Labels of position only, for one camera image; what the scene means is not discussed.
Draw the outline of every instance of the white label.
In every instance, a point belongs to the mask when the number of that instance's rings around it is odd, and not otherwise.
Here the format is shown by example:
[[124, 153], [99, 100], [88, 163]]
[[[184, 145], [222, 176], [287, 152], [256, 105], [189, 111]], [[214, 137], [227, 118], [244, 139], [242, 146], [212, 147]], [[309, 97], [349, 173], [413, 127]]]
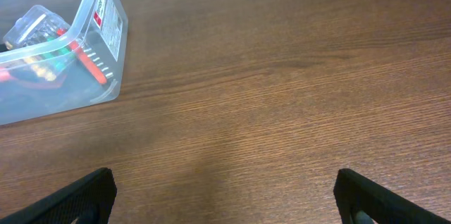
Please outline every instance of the white label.
[[121, 45], [122, 19], [113, 0], [97, 0], [94, 22], [100, 28], [101, 37], [118, 60]]

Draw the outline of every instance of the transparent storage box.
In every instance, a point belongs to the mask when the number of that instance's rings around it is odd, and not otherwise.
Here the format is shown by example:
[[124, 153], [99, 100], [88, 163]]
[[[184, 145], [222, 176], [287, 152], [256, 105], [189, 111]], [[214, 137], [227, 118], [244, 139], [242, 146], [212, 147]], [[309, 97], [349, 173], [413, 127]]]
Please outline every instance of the transparent storage box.
[[0, 0], [0, 125], [115, 99], [127, 29], [119, 0]]

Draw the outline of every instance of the small transparent container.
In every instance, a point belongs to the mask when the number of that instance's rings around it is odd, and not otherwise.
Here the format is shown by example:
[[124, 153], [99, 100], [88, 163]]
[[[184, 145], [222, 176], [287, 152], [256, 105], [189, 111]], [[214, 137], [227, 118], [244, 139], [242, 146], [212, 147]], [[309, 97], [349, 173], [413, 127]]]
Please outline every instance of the small transparent container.
[[0, 16], [0, 125], [118, 96], [128, 30], [119, 0], [0, 0]]

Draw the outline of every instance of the wooden table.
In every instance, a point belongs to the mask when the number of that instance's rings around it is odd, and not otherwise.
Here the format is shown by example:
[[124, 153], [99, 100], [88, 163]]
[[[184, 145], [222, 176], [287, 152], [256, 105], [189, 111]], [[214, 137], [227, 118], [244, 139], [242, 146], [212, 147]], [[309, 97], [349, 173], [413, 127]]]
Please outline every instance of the wooden table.
[[339, 168], [451, 219], [451, 0], [121, 1], [121, 95], [0, 127], [0, 217], [106, 166], [110, 223], [339, 223]]

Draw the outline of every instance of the dark wood grain streak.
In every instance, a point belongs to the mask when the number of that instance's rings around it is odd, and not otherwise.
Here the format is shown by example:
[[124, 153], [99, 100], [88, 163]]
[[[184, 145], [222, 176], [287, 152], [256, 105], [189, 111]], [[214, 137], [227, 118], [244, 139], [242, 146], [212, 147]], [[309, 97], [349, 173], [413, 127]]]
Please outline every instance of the dark wood grain streak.
[[339, 223], [339, 168], [451, 219], [451, 0], [121, 1], [121, 95], [0, 127], [0, 217], [106, 166], [111, 223]]

